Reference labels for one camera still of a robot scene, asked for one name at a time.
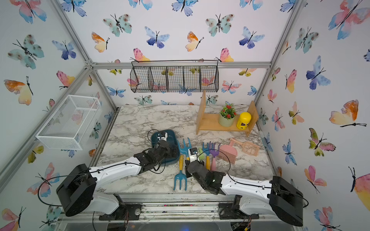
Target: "teal butterfly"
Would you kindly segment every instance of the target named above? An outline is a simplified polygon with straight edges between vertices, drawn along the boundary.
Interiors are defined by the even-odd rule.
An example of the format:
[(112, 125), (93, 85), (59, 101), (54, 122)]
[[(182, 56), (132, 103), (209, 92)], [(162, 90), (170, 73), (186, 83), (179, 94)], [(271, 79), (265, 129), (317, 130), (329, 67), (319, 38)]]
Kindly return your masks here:
[(41, 50), (41, 46), (35, 44), (36, 40), (35, 37), (33, 37), (32, 34), (29, 34), (25, 37), (23, 46), (20, 44), (20, 42), (17, 40), (18, 44), (13, 43), (14, 45), (22, 48), (20, 49), (13, 49), (8, 52), (8, 57), (12, 58), (14, 60), (20, 60), (21, 65), (25, 67), (30, 67), (31, 69), (36, 68), (36, 64), (33, 61), (37, 58), (44, 57), (44, 52)]
[(144, 105), (144, 103), (152, 103), (152, 96), (151, 95), (147, 95), (145, 97), (142, 97), (141, 96), (141, 99), (140, 98), (135, 98), (140, 105)]

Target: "butterfly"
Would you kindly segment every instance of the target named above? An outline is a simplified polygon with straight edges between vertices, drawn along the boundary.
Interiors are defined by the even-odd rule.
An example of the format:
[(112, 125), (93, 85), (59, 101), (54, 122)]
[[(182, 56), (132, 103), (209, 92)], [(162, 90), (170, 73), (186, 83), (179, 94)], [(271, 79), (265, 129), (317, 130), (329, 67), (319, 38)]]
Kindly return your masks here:
[(291, 145), (290, 145), (290, 139), (288, 140), (288, 145), (283, 145), (283, 151), (285, 152), (286, 156), (285, 156), (285, 162), (287, 164), (290, 163), (290, 161), (292, 161), (293, 164), (297, 165), (297, 162), (296, 160), (294, 159), (293, 155), (294, 154), (291, 150)]
[(279, 176), (281, 177), (282, 174), (283, 174), (283, 171), (282, 171), (281, 167), (277, 168), (277, 172), (278, 172)]
[(285, 49), (285, 51), (281, 54), (281, 55), (283, 55), (289, 48), (291, 48), (292, 46), (289, 46), (289, 43), (288, 43), (288, 41), (286, 42), (286, 44), (285, 44), (285, 47), (286, 47), (286, 49)]
[(223, 88), (221, 88), (222, 93), (230, 92), (230, 94), (234, 94), (236, 92), (236, 89), (239, 88), (242, 84), (234, 84), (234, 81), (231, 81), (231, 84), (229, 84), (227, 81), (223, 81)]
[[(117, 59), (117, 60), (114, 60), (114, 63), (121, 63), (121, 61)], [(117, 75), (117, 73), (122, 74), (122, 70), (121, 69), (111, 69), (110, 73), (113, 73), (114, 75)]]
[(285, 89), (288, 88), (288, 91), (290, 93), (293, 93), (294, 92), (294, 81), (296, 80), (296, 77), (297, 77), (297, 71), (296, 70), (293, 70), (288, 78), (288, 75), (285, 75), (285, 80), (286, 80), (286, 84), (285, 84)]
[(272, 73), (272, 81), (276, 79), (276, 75), (280, 72), (280, 67), (276, 67), (274, 72)]
[(357, 179), (356, 179), (356, 172), (354, 171), (354, 168), (353, 168), (353, 171), (351, 169), (351, 173), (352, 173), (352, 178), (353, 178), (351, 192), (355, 190), (359, 199), (362, 201), (365, 207), (370, 211), (370, 201), (369, 201), (370, 173), (367, 175), (361, 176)]
[(180, 90), (180, 94), (187, 94), (188, 96), (191, 96), (191, 92), (195, 91), (196, 89), (189, 89), (189, 88), (184, 88), (183, 85), (179, 84), (181, 90)]
[(330, 122), (334, 124), (343, 125), (341, 128), (346, 126), (356, 126), (361, 125), (366, 127), (366, 123), (354, 123), (357, 119), (357, 112), (359, 111), (359, 101), (351, 100), (343, 105), (342, 112), (332, 111), (332, 116), (330, 117)]
[(216, 59), (220, 62), (233, 62), (234, 61), (234, 59), (230, 56), (229, 49), (227, 48), (222, 49), (220, 58), (216, 57)]
[(110, 123), (113, 119), (113, 112), (109, 112), (109, 114), (104, 115), (104, 118), (106, 118), (108, 123)]
[(251, 91), (248, 92), (248, 95), (255, 95), (257, 93), (257, 89), (253, 86), (250, 87)]
[(177, 103), (170, 103), (170, 102), (165, 102), (165, 101), (163, 101), (163, 100), (161, 100), (161, 103), (163, 104), (163, 105), (177, 105)]
[(279, 127), (281, 129), (285, 128), (284, 123), (280, 120), (283, 115), (280, 116), (279, 108), (276, 109), (275, 115), (272, 115), (271, 121), (275, 122), (275, 131), (279, 131)]
[(354, 0), (343, 0), (340, 4), (340, 9), (343, 12), (335, 14), (329, 23), (329, 30), (337, 26), (337, 29), (340, 27), (338, 40), (345, 39), (351, 34), (352, 23), (361, 24), (370, 17), (370, 8), (356, 9), (361, 2), (362, 0), (357, 3)]
[[(59, 173), (54, 173), (54, 165), (53, 163), (50, 163), (47, 168), (46, 168), (46, 171), (45, 171), (45, 175), (44, 177), (42, 177), (40, 174), (39, 176), (37, 176), (37, 178), (40, 178), (41, 180), (33, 185), (31, 185), (31, 187), (29, 187), (27, 189), (27, 192), (30, 192), (32, 193), (33, 195), (36, 195), (38, 194), (38, 188), (40, 187), (40, 185), (42, 184), (41, 188), (40, 188), (40, 196), (42, 197), (47, 197), (51, 194), (51, 191), (50, 191), (50, 186), (51, 184), (53, 183), (57, 183), (59, 181), (59, 178), (58, 176), (60, 176)], [(50, 178), (53, 178), (53, 177), (57, 177), (57, 178), (54, 178), (52, 180), (49, 180), (47, 181), (46, 183), (44, 183), (46, 180), (50, 179)]]
[[(134, 8), (136, 8), (136, 5), (138, 4), (138, 2), (140, 4), (140, 0), (128, 0), (128, 2), (130, 3), (130, 6)], [(153, 6), (152, 0), (141, 0), (141, 3), (146, 10), (149, 10)]]
[(263, 5), (262, 0), (240, 0), (240, 6), (244, 8), (248, 3), (250, 4), (251, 2), (253, 3), (252, 6), (254, 10), (257, 10)]
[(269, 118), (265, 114), (266, 114), (266, 112), (263, 111), (263, 109), (261, 108), (261, 113), (259, 115), (259, 119), (262, 120), (263, 125), (266, 125), (266, 122), (269, 121)]
[(270, 133), (267, 133), (266, 137), (263, 137), (262, 139), (263, 146), (273, 152), (274, 150), (272, 149), (271, 142), (270, 142)]
[(315, 156), (324, 156), (323, 150), (324, 151), (334, 151), (335, 150), (334, 144), (323, 142), (323, 140), (327, 140), (327, 139), (323, 139), (324, 133), (321, 139), (319, 140), (317, 133), (313, 128), (310, 128), (310, 132), (311, 132), (312, 140), (308, 139), (308, 141), (310, 142), (309, 149), (315, 150), (314, 152)]
[(297, 124), (297, 121), (299, 123), (303, 123), (305, 121), (301, 116), (298, 115), (298, 113), (300, 113), (300, 112), (297, 110), (297, 102), (294, 102), (293, 111), (289, 111), (289, 116), (293, 117), (292, 118), (292, 124), (294, 124), (294, 125)]
[(307, 27), (307, 34), (305, 35), (305, 30), (303, 28), (299, 29), (299, 37), (296, 42), (296, 50), (303, 47), (303, 53), (307, 53), (312, 47), (312, 41), (315, 41), (319, 37), (319, 33), (312, 32), (310, 33), (310, 29)]
[(63, 1), (65, 2), (62, 3), (61, 5), (64, 11), (70, 12), (71, 10), (73, 10), (74, 13), (74, 10), (76, 9), (76, 12), (81, 17), (86, 16), (86, 12), (83, 9), (81, 9), (82, 5), (85, 4), (86, 0), (63, 0)]
[(306, 78), (307, 80), (311, 79), (310, 89), (315, 90), (316, 85), (327, 86), (330, 84), (330, 80), (325, 78), (321, 73), (325, 72), (324, 68), (321, 68), (321, 56), (318, 56), (316, 62), (313, 64), (313, 71), (307, 71)]
[(199, 43), (202, 41), (202, 39), (204, 39), (204, 37), (202, 37), (200, 40), (198, 40), (198, 38), (195, 36), (195, 34), (193, 32), (189, 32), (188, 33), (188, 42), (189, 44), (185, 46), (185, 48), (190, 52), (194, 49), (197, 49), (198, 48), (198, 45)]
[(35, 147), (32, 151), (31, 154), (28, 155), (28, 163), (33, 163), (36, 160), (36, 154), (41, 154), (44, 152), (44, 146), (38, 146)]
[(316, 194), (317, 192), (319, 192), (319, 190), (317, 190), (316, 188), (316, 185), (326, 186), (326, 181), (324, 181), (323, 179), (318, 178), (315, 180), (316, 169), (312, 165), (310, 165), (308, 169), (305, 169), (305, 174), (306, 174), (307, 180), (312, 184), (312, 186), (315, 187)]
[(28, 76), (26, 76), (27, 85), (15, 80), (4, 80), (6, 88), (14, 94), (19, 94), (18, 102), (21, 104), (30, 105), (32, 101), (33, 92), (28, 83)]
[(94, 130), (90, 134), (90, 137), (95, 137), (95, 139), (99, 138), (99, 130), (101, 129), (100, 123), (96, 122)]
[(46, 21), (46, 13), (38, 6), (41, 4), (39, 0), (10, 0), (10, 3), (15, 6), (21, 6), (19, 8), (19, 14), (24, 18), (24, 20), (28, 23), (33, 24), (33, 18), (36, 16)]
[(364, 55), (364, 59), (369, 62), (370, 61), (370, 49), (367, 50), (366, 55)]
[(281, 4), (280, 11), (285, 12), (285, 11), (287, 11), (289, 9), (288, 10), (288, 13), (289, 13), (289, 11), (291, 11), (293, 9), (293, 6), (296, 3), (296, 0), (288, 0), (288, 1), (289, 2), (287, 2), (287, 3)]
[(114, 17), (113, 17), (113, 15), (111, 15), (111, 16), (115, 20), (115, 22), (113, 20), (111, 20), (110, 18), (103, 19), (103, 22), (107, 26), (109, 26), (110, 31), (116, 37), (120, 36), (120, 31), (131, 34), (132, 26), (131, 26), (131, 24), (128, 23), (128, 21), (130, 21), (130, 15), (123, 14), (118, 19), (117, 19), (115, 14), (114, 14)]
[(333, 229), (340, 230), (340, 229), (337, 229), (340, 225), (339, 226), (332, 226), (333, 211), (332, 211), (330, 206), (329, 207), (323, 207), (323, 212), (316, 209), (316, 211), (314, 211), (313, 214), (314, 214), (314, 217), (319, 222), (322, 223), (320, 225), (322, 225), (324, 227), (321, 231), (333, 231)]
[(55, 219), (57, 219), (59, 217), (59, 215), (62, 213), (62, 209), (57, 206), (57, 207), (54, 207), (54, 206), (49, 206), (48, 209), (47, 209), (47, 212), (46, 212), (46, 222), (45, 221), (41, 221), (43, 223), (42, 226), (46, 225), (42, 231), (54, 231), (55, 230), (55, 227), (56, 225), (54, 223), (56, 223), (57, 221), (54, 221)]
[(220, 16), (216, 15), (216, 17), (217, 17), (217, 20), (213, 19), (213, 18), (206, 19), (206, 24), (207, 24), (207, 26), (209, 26), (208, 32), (211, 34), (212, 37), (216, 35), (217, 29), (218, 29), (219, 33), (220, 33), (220, 29), (221, 29), (222, 32), (227, 34), (227, 32), (229, 32), (230, 27), (231, 27), (231, 23), (229, 23), (229, 22), (233, 20), (234, 15), (229, 14), (229, 15), (226, 15), (225, 17), (223, 17), (222, 19), (220, 19), (221, 14), (220, 14)]
[(169, 34), (164, 34), (164, 35), (159, 35), (159, 31), (153, 32), (151, 29), (148, 27), (145, 27), (145, 31), (147, 32), (147, 36), (150, 37), (150, 39), (147, 40), (147, 43), (151, 46), (154, 44), (157, 44), (158, 48), (164, 48), (164, 44), (162, 42), (167, 41), (169, 39)]
[(62, 90), (63, 88), (67, 88), (67, 87), (71, 86), (71, 84), (73, 83), (73, 81), (75, 79), (75, 77), (66, 75), (62, 71), (57, 72), (57, 77), (62, 82), (62, 84), (64, 85), (64, 86), (60, 86), (59, 90)]
[(33, 37), (32, 34), (28, 34), (24, 41), (23, 46), (19, 43), (18, 44), (13, 43), (14, 45), (22, 48), (20, 49), (13, 49), (8, 52), (8, 57), (14, 60), (21, 61), (21, 65), (25, 67), (30, 67), (31, 69), (36, 68), (36, 64), (33, 61), (37, 58), (44, 57), (44, 52), (42, 51), (41, 47), (37, 44), (35, 44), (36, 40), (35, 37)]
[(71, 158), (74, 156), (74, 153), (77, 152), (77, 150), (69, 150), (69, 149), (61, 149), (61, 151), (69, 152), (68, 156)]
[(244, 46), (245, 44), (248, 44), (248, 48), (249, 49), (252, 49), (255, 47), (255, 44), (256, 42), (258, 41), (261, 41), (265, 35), (264, 34), (261, 34), (261, 35), (255, 35), (257, 32), (250, 32), (249, 29), (247, 27), (243, 27), (243, 33), (242, 35), (244, 36), (244, 39), (240, 40), (239, 41), (239, 44)]
[(270, 102), (272, 102), (272, 104), (274, 104), (273, 100), (277, 97), (277, 93), (275, 93), (274, 95), (272, 95), (272, 89), (270, 89), (270, 92), (269, 94), (267, 95), (267, 98), (269, 99)]
[(241, 69), (242, 71), (239, 72), (239, 75), (244, 75), (249, 77), (252, 75), (251, 72), (254, 72), (255, 70), (257, 70), (257, 68), (247, 68), (247, 69)]
[(60, 42), (53, 40), (51, 43), (53, 43), (59, 51), (62, 51), (62, 59), (67, 60), (69, 58), (68, 55), (72, 58), (76, 58), (76, 53), (72, 51), (74, 49), (72, 42), (69, 42), (68, 45), (66, 45), (65, 41), (61, 44)]
[(108, 87), (108, 86), (107, 86), (107, 88), (108, 88), (108, 90), (110, 91), (110, 92), (109, 92), (109, 94), (110, 94), (110, 95), (118, 95), (118, 96), (119, 96), (119, 97), (121, 97), (121, 98), (122, 98), (122, 97), (125, 97), (122, 93), (123, 93), (123, 92), (125, 92), (126, 90), (123, 90), (123, 89), (122, 89), (122, 90), (118, 90), (118, 88), (116, 88), (116, 90), (115, 90), (115, 89), (110, 88), (110, 87)]
[(172, 10), (173, 11), (179, 11), (181, 8), (184, 10), (184, 13), (186, 16), (191, 16), (193, 15), (193, 11), (190, 9), (198, 0), (177, 0), (177, 2), (172, 3)]
[(141, 96), (141, 98), (135, 98), (140, 105), (144, 105), (144, 103), (152, 103), (152, 96), (151, 95), (147, 95), (145, 97)]
[(23, 206), (21, 207), (21, 212), (19, 215), (15, 215), (10, 209), (6, 208), (2, 211), (3, 219), (6, 221), (11, 221), (9, 224), (5, 225), (3, 228), (0, 228), (0, 231), (17, 231), (18, 227), (20, 228), (21, 215), (23, 211)]

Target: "wall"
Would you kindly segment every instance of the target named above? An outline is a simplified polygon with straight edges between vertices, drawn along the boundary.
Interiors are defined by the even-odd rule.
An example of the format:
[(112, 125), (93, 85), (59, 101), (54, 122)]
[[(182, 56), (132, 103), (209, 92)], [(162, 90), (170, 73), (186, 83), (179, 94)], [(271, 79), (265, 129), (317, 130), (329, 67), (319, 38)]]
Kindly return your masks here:
[[(347, 0), (347, 2), (355, 5), (358, 1)], [(321, 230), (323, 224), (329, 225), (329, 221), (332, 226), (340, 225), (338, 227), (340, 230), (367, 230), (369, 224), (370, 157), (366, 138), (368, 127), (342, 126), (366, 123), (366, 115), (370, 113), (367, 96), (370, 63), (366, 61), (368, 56), (364, 57), (370, 48), (368, 39), (370, 2), (361, 1), (348, 17), (344, 28), (351, 28), (351, 31), (344, 38), (340, 28), (329, 30), (328, 26), (333, 16), (343, 12), (346, 6), (346, 1), (308, 1), (289, 36), (288, 41), (292, 47), (281, 55), (277, 62), (277, 67), (281, 70), (274, 81), (271, 78), (268, 80), (257, 104), (257, 108), (263, 108), (269, 119), (265, 125), (261, 120), (258, 123), (263, 136), (268, 134), (270, 136), (273, 152), (269, 150), (269, 153), (275, 167), (281, 169), (282, 177), (287, 181), (292, 179), (309, 201), (308, 207), (304, 209), (303, 219), (308, 230)], [(344, 13), (337, 17), (345, 18), (346, 15), (347, 13)], [(302, 48), (295, 50), (295, 43), (300, 28), (307, 31), (307, 26), (312, 27), (310, 33), (317, 32), (319, 36), (312, 42), (311, 49), (304, 53)], [(308, 71), (313, 70), (313, 64), (318, 56), (321, 56), (321, 67), (317, 67), (317, 72), (313, 76), (324, 68), (325, 72), (321, 75), (329, 79), (330, 83), (317, 76), (319, 84), (322, 85), (318, 84), (316, 89), (312, 90), (311, 80), (306, 76), (308, 73), (310, 77), (311, 72)], [(294, 91), (291, 93), (289, 87), (285, 89), (285, 75), (289, 77), (293, 70), (297, 71), (297, 75), (293, 81)], [(270, 89), (273, 94), (277, 93), (274, 103), (268, 100)], [(296, 125), (289, 116), (289, 111), (293, 111), (294, 102), (300, 112), (298, 115), (304, 119), (303, 123), (297, 122)], [(279, 131), (275, 131), (275, 124), (272, 121), (277, 108), (280, 116), (283, 116), (280, 120), (285, 125), (283, 129), (279, 127)], [(341, 108), (347, 108), (347, 114), (342, 114)], [(313, 149), (309, 149), (309, 139), (312, 139), (310, 128), (317, 132), (318, 139), (323, 135), (323, 139), (327, 139), (323, 142), (333, 144), (335, 150), (324, 150), (324, 155), (315, 156), (316, 144), (313, 145)], [(287, 145), (289, 140), (291, 151), (294, 153), (292, 156), (297, 165), (292, 163), (291, 159), (287, 164), (285, 159), (288, 152), (283, 150), (283, 145)], [(334, 149), (329, 144), (319, 147), (326, 150)], [(315, 168), (316, 175), (308, 174), (308, 177), (317, 184), (315, 187), (319, 192), (305, 174), (306, 169), (308, 173), (314, 172), (314, 168), (310, 166)], [(349, 167), (355, 169), (355, 182)], [(332, 210), (332, 217), (330, 212), (323, 211), (323, 208), (328, 207)], [(320, 215), (321, 212), (324, 215), (315, 218), (314, 215)]]

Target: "bamboo shelf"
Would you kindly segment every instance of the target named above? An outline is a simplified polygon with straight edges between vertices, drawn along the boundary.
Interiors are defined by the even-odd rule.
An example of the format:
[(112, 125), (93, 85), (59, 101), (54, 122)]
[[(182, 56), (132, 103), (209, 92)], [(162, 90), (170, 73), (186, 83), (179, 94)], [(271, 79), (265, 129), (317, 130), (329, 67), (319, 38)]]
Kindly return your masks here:
[(218, 123), (219, 113), (205, 113), (206, 109), (206, 91), (203, 91), (201, 104), (199, 105), (198, 116), (196, 119), (196, 134), (198, 135), (199, 130), (211, 130), (211, 131), (227, 131), (227, 132), (245, 132), (245, 136), (248, 137), (252, 132), (254, 125), (258, 120), (258, 112), (254, 101), (250, 102), (247, 112), (252, 115), (252, 119), (245, 130), (240, 130), (236, 127), (239, 115), (234, 119), (233, 124), (230, 127), (221, 126)]

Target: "hanging wall basket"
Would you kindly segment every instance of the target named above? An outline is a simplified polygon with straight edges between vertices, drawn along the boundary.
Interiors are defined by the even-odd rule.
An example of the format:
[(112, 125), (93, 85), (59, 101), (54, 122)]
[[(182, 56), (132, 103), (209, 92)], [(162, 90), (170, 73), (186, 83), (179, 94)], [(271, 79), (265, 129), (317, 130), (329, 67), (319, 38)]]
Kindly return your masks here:
[(132, 62), (131, 90), (136, 92), (217, 92), (218, 61)]

